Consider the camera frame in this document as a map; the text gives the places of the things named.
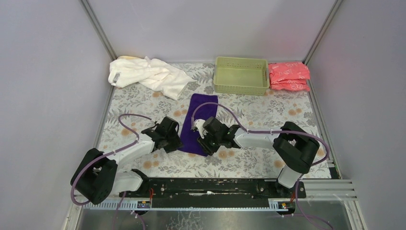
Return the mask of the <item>purple microfibre towel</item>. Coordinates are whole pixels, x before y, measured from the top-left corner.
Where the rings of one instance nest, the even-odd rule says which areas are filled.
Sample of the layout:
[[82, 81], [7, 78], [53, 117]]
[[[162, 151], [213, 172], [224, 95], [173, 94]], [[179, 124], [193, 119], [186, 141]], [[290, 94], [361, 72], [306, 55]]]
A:
[[[192, 115], [194, 110], [201, 104], [207, 102], [214, 102], [218, 103], [218, 96], [217, 95], [205, 95], [205, 94], [198, 94], [194, 93], [191, 97], [191, 101], [189, 104], [189, 109], [186, 114], [186, 118], [182, 125], [182, 130], [180, 133], [180, 140], [183, 144], [182, 148], [179, 148], [180, 151], [193, 153], [201, 156], [208, 156], [205, 153], [198, 143], [197, 139], [200, 137], [198, 132], [192, 131]], [[216, 116], [217, 113], [217, 106], [214, 104], [208, 104], [202, 106], [196, 113], [195, 113], [195, 120], [203, 119], [207, 120], [212, 116]]]

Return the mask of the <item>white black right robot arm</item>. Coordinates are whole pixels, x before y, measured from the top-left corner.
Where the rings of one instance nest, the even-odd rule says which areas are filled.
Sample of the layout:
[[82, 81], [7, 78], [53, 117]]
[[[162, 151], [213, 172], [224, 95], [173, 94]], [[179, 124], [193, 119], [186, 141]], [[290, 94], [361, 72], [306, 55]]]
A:
[[240, 125], [227, 126], [215, 117], [197, 119], [192, 125], [198, 131], [198, 143], [205, 153], [213, 155], [223, 146], [228, 149], [256, 147], [278, 153], [285, 166], [277, 177], [277, 185], [292, 189], [301, 175], [307, 174], [320, 148], [320, 142], [293, 122], [280, 129], [249, 130]]

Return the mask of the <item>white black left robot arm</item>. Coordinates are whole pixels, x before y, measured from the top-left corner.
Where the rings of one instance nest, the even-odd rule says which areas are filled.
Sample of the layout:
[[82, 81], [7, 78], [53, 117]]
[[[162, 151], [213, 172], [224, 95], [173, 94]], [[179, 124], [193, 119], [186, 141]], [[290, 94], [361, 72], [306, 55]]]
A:
[[135, 140], [108, 153], [92, 148], [86, 152], [79, 167], [71, 178], [71, 201], [78, 206], [88, 203], [100, 204], [111, 194], [148, 191], [149, 178], [139, 170], [122, 172], [121, 169], [133, 160], [164, 150], [166, 153], [182, 147], [178, 134], [179, 123], [166, 116], [161, 122], [137, 133], [122, 122], [124, 116], [118, 117], [123, 127], [135, 134]]

